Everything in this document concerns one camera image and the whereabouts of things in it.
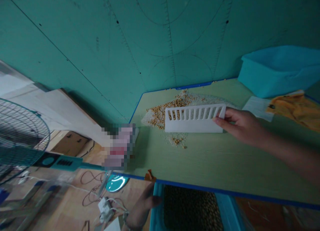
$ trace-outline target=fan grille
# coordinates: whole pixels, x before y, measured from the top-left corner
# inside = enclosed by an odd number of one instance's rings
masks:
[[[0,185],[33,165],[49,140],[40,114],[0,98]]]

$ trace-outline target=teal wall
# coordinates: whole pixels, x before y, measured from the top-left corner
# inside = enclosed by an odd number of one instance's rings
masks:
[[[0,59],[111,123],[143,92],[237,77],[240,57],[320,48],[320,0],[0,0]]]

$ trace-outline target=yellow cloth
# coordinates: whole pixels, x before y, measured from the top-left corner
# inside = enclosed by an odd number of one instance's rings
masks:
[[[320,106],[306,99],[303,91],[272,99],[266,111],[283,115],[320,132]]]

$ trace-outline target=power cord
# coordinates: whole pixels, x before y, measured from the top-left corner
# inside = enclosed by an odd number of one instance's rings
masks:
[[[92,179],[91,179],[90,181],[88,181],[88,182],[83,182],[82,179],[83,179],[83,177],[84,177],[84,175],[85,175],[86,173],[90,173],[90,175],[92,176]],[[105,190],[98,198],[96,198],[96,199],[94,199],[94,200],[91,200],[91,198],[90,198],[90,195],[91,195],[91,194],[95,195],[96,197],[98,196],[97,193],[96,193],[96,191],[99,190],[99,188],[100,188],[100,186],[101,186],[101,183],[102,183],[102,181],[103,181],[103,174],[104,174],[104,173],[105,173],[105,172],[101,172],[101,173],[97,174],[96,176],[94,176],[94,174],[93,174],[90,170],[88,170],[88,171],[85,171],[85,172],[81,175],[80,183],[83,184],[83,185],[88,184],[88,183],[92,182],[93,180],[100,181],[100,184],[94,186],[91,190],[79,188],[79,187],[76,187],[76,186],[74,186],[74,185],[72,185],[72,184],[69,184],[69,183],[67,183],[67,182],[64,182],[64,181],[62,181],[62,182],[65,183],[66,185],[70,186],[70,187],[73,187],[74,189],[82,190],[82,191],[85,191],[86,193],[88,193],[88,194],[83,198],[83,200],[82,200],[82,206],[83,206],[83,207],[87,207],[87,206],[89,206],[89,205],[92,204],[92,203],[100,202],[100,200],[101,200],[101,199],[104,197],[104,195],[106,194],[107,190]],[[34,176],[23,176],[23,177],[17,177],[17,178],[24,178],[24,177],[28,177],[28,178],[30,178],[30,179],[37,179],[37,180],[41,180],[41,181],[46,181],[46,182],[49,182],[49,181],[53,181],[53,180],[54,180],[54,179],[49,179],[49,180],[47,180],[47,179],[41,179],[41,178],[37,178],[37,177],[34,177]],[[88,198],[88,200],[89,200],[89,203],[88,203],[88,204],[84,204],[86,198]],[[114,211],[116,211],[116,212],[118,212],[118,213],[120,213],[120,214],[122,213],[124,219],[126,219],[126,217],[127,217],[128,214],[129,214],[129,211],[128,211],[128,210],[126,209],[126,207],[123,205],[123,202],[120,203],[120,202],[118,202],[118,201],[117,201],[116,199],[114,199],[114,198],[108,198],[106,201],[112,201],[112,202],[116,203],[116,204],[119,206],[119,208],[112,207],[111,210],[114,210]]]

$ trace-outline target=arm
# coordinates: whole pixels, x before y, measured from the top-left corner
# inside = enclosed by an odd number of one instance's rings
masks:
[[[150,209],[158,206],[162,202],[161,197],[153,196],[153,190],[154,183],[150,183],[134,205],[121,231],[129,231],[129,228],[133,231],[142,230],[142,227],[147,221]]]
[[[225,120],[215,118],[214,122],[239,141],[279,158],[320,189],[320,153],[273,135],[263,128],[255,116],[248,111],[228,107]]]

